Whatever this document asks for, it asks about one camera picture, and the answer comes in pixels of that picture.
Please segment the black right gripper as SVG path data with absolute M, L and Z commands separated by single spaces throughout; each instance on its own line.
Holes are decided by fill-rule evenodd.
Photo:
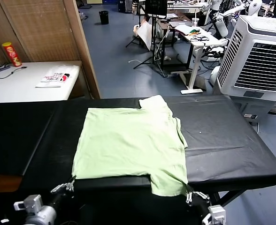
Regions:
M 199 191 L 187 191 L 186 195 L 186 203 L 192 202 L 192 211 L 197 213 L 200 217 L 205 217 L 208 213 L 208 207 L 210 198 L 206 194 L 199 192 Z

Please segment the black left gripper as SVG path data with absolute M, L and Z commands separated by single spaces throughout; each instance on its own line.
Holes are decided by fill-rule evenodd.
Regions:
M 68 183 L 62 183 L 54 187 L 50 193 L 51 193 L 51 200 L 49 202 L 49 206 L 53 208 L 58 208 L 62 202 L 70 196 L 70 191 L 74 191 L 74 182 L 75 177 L 72 177 Z

